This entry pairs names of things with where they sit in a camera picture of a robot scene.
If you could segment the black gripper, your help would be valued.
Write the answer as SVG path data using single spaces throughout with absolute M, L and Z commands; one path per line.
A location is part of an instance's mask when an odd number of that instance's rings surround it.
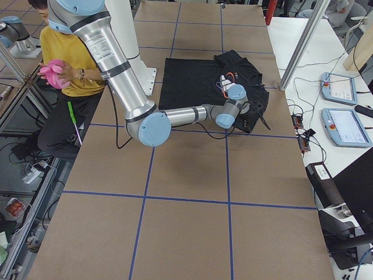
M 257 114 L 259 117 L 263 116 L 263 103 L 261 101 L 246 101 L 242 105 L 241 115 L 245 114 Z

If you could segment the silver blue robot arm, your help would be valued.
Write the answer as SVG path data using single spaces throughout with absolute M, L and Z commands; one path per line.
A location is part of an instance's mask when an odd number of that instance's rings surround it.
M 213 120 L 224 129 L 259 104 L 248 100 L 242 85 L 222 85 L 228 98 L 222 106 L 203 104 L 158 111 L 151 94 L 156 69 L 147 68 L 140 58 L 128 59 L 125 52 L 138 50 L 129 3 L 118 1 L 48 1 L 49 26 L 61 33 L 78 36 L 95 60 L 102 78 L 125 107 L 126 130 L 146 146 L 159 146 L 172 127 Z

